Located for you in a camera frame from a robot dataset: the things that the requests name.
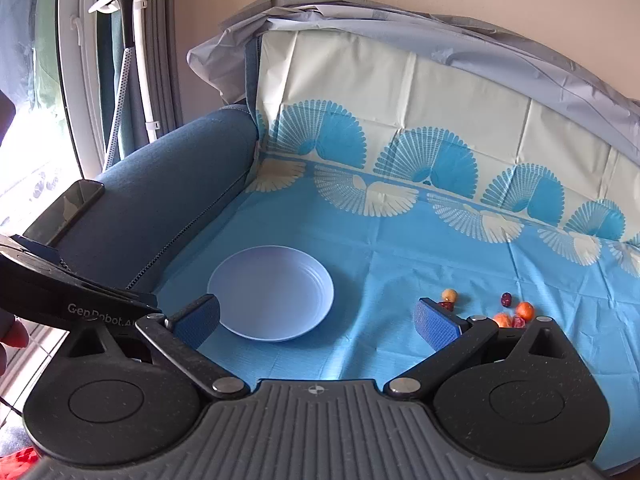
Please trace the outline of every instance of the black phone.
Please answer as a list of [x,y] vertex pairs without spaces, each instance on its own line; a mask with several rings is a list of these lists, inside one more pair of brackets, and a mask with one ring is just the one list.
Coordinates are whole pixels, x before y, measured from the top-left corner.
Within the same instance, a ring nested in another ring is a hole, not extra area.
[[78,180],[47,207],[24,232],[24,237],[55,247],[65,233],[104,194],[104,184]]

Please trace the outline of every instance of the gray ribbed panel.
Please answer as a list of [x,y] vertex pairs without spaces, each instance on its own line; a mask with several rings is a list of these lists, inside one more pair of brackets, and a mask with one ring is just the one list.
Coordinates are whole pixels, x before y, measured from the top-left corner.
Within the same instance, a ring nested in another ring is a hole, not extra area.
[[263,381],[218,402],[175,449],[119,470],[41,460],[26,480],[598,480],[592,466],[517,473],[449,445],[414,402],[381,396],[372,381]]

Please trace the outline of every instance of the round plate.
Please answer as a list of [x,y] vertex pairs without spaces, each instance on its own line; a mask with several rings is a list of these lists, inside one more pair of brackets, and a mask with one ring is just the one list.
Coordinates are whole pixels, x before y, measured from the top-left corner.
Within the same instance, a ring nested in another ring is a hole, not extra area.
[[314,328],[334,300],[334,283],[315,258],[280,246],[245,249],[213,271],[207,286],[220,323],[257,341],[286,341]]

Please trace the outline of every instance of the blue sofa armrest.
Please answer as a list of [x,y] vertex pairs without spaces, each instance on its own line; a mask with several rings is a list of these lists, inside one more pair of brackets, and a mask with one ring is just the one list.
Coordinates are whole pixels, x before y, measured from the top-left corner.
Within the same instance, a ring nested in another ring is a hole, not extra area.
[[129,155],[57,245],[76,273],[149,292],[175,255],[245,186],[257,129],[245,106],[199,118]]

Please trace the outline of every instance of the red fabric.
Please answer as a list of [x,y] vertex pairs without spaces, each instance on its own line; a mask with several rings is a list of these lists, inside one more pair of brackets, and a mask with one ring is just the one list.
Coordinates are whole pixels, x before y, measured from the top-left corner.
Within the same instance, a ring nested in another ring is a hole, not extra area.
[[16,480],[38,461],[33,447],[26,447],[0,458],[0,480]]

